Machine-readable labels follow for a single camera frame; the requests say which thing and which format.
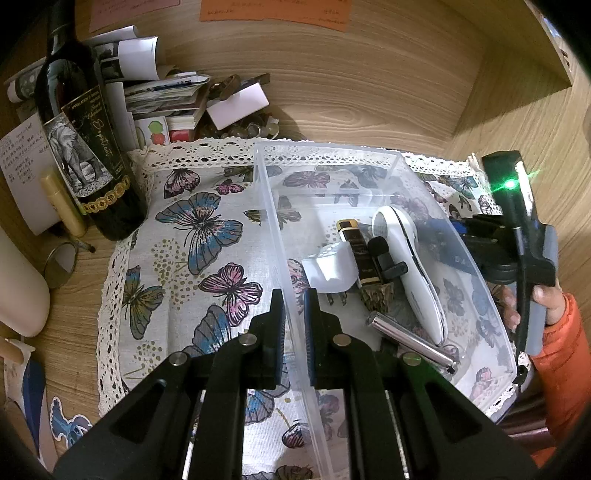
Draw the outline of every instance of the clear plastic storage box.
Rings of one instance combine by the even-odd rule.
[[[495,402],[517,373],[498,311],[464,243],[423,182],[394,151],[313,142],[260,142],[255,145],[255,183],[261,198],[261,223],[267,230],[269,264],[275,267],[287,313],[286,358],[292,388],[301,393],[303,421],[309,425],[317,471],[334,478],[348,467],[341,418],[327,424],[325,395],[310,386],[307,370],[301,260],[340,241],[336,222],[356,219],[371,237],[371,219],[383,205],[406,211],[417,227],[418,252],[446,314],[443,348],[459,362],[448,375],[482,411]],[[404,291],[391,314],[426,338]],[[368,311],[350,292],[344,306],[319,295],[321,308],[339,317],[343,331],[378,350],[381,335],[365,325]]]

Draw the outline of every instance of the metal cylinder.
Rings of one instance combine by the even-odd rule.
[[[372,326],[377,331],[435,362],[437,365],[441,365],[451,374],[456,373],[457,363],[452,357],[399,325],[392,317],[380,312],[371,312],[367,319],[367,325]]]

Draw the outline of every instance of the handwritten note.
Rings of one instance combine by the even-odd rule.
[[[90,32],[136,15],[175,7],[181,0],[93,0]]]
[[[22,217],[35,235],[60,221],[37,177],[56,161],[37,114],[0,140],[0,167]]]
[[[202,0],[199,20],[290,20],[345,31],[352,0]]]

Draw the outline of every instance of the metal bolt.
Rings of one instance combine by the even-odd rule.
[[[189,359],[189,356],[185,352],[174,352],[168,357],[168,361],[175,367],[182,365]]]
[[[243,333],[238,337],[238,342],[244,346],[251,346],[256,343],[256,335],[252,333]]]
[[[416,367],[421,364],[421,356],[415,352],[406,352],[402,356],[402,361],[409,367]]]
[[[333,343],[336,346],[347,346],[351,343],[351,337],[344,333],[338,333],[333,337]]]

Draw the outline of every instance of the round mirror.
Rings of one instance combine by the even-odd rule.
[[[68,281],[76,266],[77,253],[78,249],[70,242],[53,249],[43,268],[43,277],[49,288],[59,288]]]

